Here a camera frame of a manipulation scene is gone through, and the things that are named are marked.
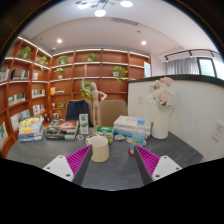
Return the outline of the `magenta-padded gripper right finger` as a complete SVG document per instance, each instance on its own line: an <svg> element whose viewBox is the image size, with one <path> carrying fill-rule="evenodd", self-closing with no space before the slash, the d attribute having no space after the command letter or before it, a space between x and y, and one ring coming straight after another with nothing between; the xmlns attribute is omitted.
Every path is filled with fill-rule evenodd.
<svg viewBox="0 0 224 224"><path fill-rule="evenodd" d="M140 146L134 148L134 157L144 185L181 170L169 156L158 156Z"/></svg>

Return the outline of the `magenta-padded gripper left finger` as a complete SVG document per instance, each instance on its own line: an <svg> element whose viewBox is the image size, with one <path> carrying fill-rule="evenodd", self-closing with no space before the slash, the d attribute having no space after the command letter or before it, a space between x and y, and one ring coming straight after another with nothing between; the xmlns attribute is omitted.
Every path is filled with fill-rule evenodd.
<svg viewBox="0 0 224 224"><path fill-rule="evenodd" d="M68 156L58 155L44 167L44 170L81 185L91 156L92 146L88 145Z"/></svg>

